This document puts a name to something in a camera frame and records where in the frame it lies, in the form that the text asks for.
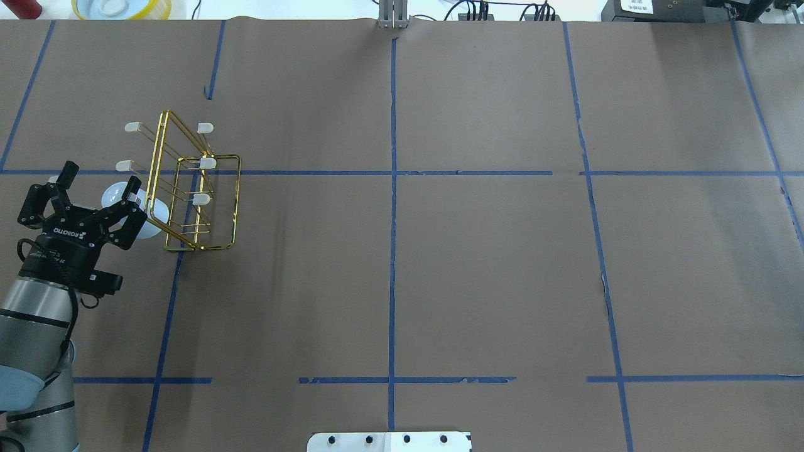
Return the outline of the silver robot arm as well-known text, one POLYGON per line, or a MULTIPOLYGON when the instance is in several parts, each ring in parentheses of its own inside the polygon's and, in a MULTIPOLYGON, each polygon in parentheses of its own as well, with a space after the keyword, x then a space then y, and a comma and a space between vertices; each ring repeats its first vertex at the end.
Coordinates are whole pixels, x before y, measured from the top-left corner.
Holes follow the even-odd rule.
POLYGON ((146 212, 132 176, 104 208, 74 204, 72 161, 44 184, 32 184, 17 221, 38 231, 16 246, 22 266, 1 307, 3 451, 78 451, 72 337, 83 296, 100 300, 122 277, 97 269, 102 249, 130 249, 146 212))

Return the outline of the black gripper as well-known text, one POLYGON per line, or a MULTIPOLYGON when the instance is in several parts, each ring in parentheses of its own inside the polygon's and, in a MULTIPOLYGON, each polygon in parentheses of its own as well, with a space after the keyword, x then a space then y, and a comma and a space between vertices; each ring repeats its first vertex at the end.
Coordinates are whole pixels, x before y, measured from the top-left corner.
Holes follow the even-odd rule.
POLYGON ((77 163, 67 161, 53 182, 32 184, 17 221, 26 228, 44 228, 26 255, 20 277, 72 286, 86 280, 99 260, 104 244, 129 250, 147 221, 146 212, 137 202, 141 180, 132 176, 124 184, 117 202, 79 220, 68 196, 68 189, 79 172, 77 163))

